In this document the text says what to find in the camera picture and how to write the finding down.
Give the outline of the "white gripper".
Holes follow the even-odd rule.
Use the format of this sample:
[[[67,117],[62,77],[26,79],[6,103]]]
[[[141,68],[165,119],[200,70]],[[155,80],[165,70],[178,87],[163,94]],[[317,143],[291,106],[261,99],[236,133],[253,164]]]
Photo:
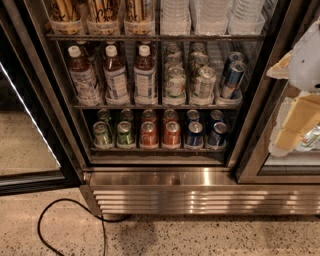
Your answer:
[[[292,86],[302,90],[297,97],[286,97],[281,103],[271,133],[269,153],[283,157],[291,153],[303,136],[320,123],[319,20],[309,27],[292,51],[268,69],[267,76],[288,79]]]

